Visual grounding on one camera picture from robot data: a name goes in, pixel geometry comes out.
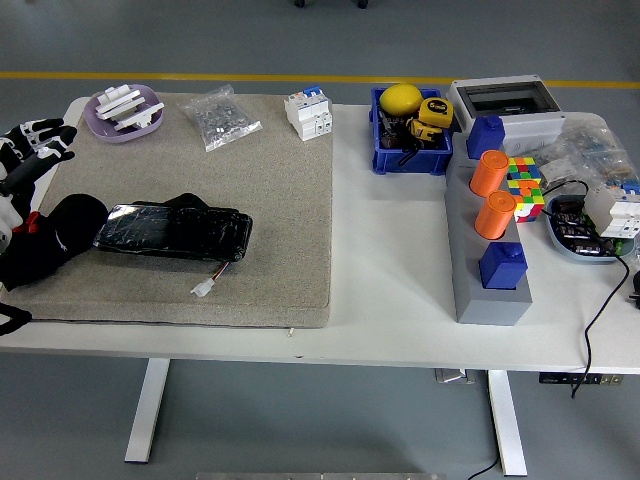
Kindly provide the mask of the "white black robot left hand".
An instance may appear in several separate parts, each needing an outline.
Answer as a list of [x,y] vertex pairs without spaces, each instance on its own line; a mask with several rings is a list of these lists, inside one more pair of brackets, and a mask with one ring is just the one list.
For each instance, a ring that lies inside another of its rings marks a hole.
[[36,181],[74,157],[76,135],[61,118],[27,121],[1,135],[1,252],[30,213]]

